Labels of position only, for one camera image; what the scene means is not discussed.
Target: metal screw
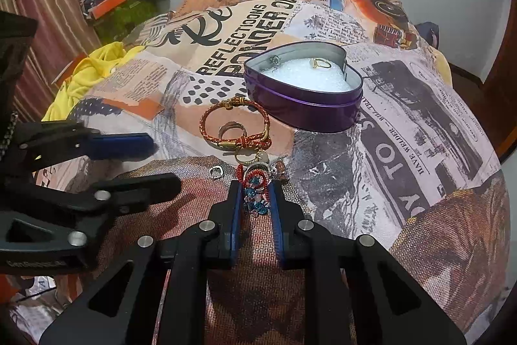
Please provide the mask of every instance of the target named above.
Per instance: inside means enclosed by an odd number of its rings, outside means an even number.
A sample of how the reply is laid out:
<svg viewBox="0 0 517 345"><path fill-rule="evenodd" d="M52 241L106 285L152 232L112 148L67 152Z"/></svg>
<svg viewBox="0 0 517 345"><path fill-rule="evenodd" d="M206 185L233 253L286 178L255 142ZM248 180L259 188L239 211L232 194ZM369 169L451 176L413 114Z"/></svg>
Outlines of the metal screw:
<svg viewBox="0 0 517 345"><path fill-rule="evenodd" d="M311 220L298 221L298 228L303 231L310 231L314 228L314 223Z"/></svg>
<svg viewBox="0 0 517 345"><path fill-rule="evenodd" d="M109 200L111 198L111 193L107 190L98 190L95 192L94 197L97 200Z"/></svg>
<svg viewBox="0 0 517 345"><path fill-rule="evenodd" d="M365 247L372 247L375 244L375 238L372 236L365 234L359 238L359 242Z"/></svg>
<svg viewBox="0 0 517 345"><path fill-rule="evenodd" d="M154 239L151 236L142 236L138 239L137 243L140 247L149 247L153 242Z"/></svg>
<svg viewBox="0 0 517 345"><path fill-rule="evenodd" d="M214 221L210 220L204 220L199 223L199 228L203 231L210 231L213 230L216 226L216 223Z"/></svg>
<svg viewBox="0 0 517 345"><path fill-rule="evenodd" d="M86 234L84 234L81 231L72 231L70 234L68 234L68 242L72 246L81 247L86 244L87 237Z"/></svg>

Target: beaded keychain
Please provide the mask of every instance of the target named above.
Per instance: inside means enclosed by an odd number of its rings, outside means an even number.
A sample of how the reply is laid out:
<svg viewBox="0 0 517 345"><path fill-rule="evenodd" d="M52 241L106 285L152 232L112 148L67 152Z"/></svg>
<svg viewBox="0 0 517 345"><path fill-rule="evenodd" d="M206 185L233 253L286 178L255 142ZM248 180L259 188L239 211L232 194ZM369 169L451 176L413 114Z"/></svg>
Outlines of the beaded keychain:
<svg viewBox="0 0 517 345"><path fill-rule="evenodd" d="M255 168L244 176L244 167L239 164L235 173L244 186L244 209L253 217L267 215L271 206L267 190L269 184L267 172L261 168Z"/></svg>

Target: white foam insert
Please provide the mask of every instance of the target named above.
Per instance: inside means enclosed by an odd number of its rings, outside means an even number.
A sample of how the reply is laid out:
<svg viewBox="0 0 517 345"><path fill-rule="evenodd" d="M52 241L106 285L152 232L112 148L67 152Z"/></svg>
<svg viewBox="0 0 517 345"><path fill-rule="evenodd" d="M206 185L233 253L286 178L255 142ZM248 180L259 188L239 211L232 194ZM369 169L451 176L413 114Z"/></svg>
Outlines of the white foam insert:
<svg viewBox="0 0 517 345"><path fill-rule="evenodd" d="M311 65L310 58L291 59L280 63L277 67L263 70L262 73L274 80L288 83L298 88L320 92L347 92L352 87L345 81L341 68L329 61L330 68Z"/></svg>

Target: bed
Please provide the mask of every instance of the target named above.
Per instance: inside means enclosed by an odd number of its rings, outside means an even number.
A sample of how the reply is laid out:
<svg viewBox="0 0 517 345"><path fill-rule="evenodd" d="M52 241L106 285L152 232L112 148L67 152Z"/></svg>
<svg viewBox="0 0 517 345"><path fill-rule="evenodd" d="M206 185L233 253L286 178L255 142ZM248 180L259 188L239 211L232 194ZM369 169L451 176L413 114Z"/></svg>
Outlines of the bed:
<svg viewBox="0 0 517 345"><path fill-rule="evenodd" d="M356 124L341 133L295 130L272 119L268 154L288 168L286 198L333 234L376 237L469 343L481 335L508 294L508 193L488 138L452 89L445 58L418 35L401 3L185 0L174 14L140 28L128 43L146 49L69 116L103 133L147 132L158 151L138 163L82 157L38 174L38 182L77 192L102 178L174 172L182 193L119 218L94 274L56 278L51 293L60 299L11 306L12 318L34 342L128 244L141 235L178 235L226 198L236 162L203 140L199 118L218 101L246 95L247 58L300 39L342 46L364 77L364 98ZM136 95L122 83L129 67L141 77L159 75L152 89ZM262 130L257 111L219 112L207 121L208 132L228 120L252 133ZM209 177L214 165L223 168L221 179ZM279 269L271 239L268 216L247 216L237 268L209 273L206 343L302 343L303 272ZM45 321L35 326L34 314Z"/></svg>

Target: orange box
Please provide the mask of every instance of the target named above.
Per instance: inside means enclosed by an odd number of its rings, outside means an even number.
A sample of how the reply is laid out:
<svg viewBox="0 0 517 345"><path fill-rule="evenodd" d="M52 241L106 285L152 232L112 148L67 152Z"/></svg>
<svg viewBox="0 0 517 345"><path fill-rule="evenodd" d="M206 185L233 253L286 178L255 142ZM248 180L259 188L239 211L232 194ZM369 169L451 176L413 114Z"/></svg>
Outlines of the orange box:
<svg viewBox="0 0 517 345"><path fill-rule="evenodd" d="M99 19L101 16L124 2L126 2L126 0L105 0L99 3L99 5L94 6L90 10L90 13L94 16L95 19Z"/></svg>

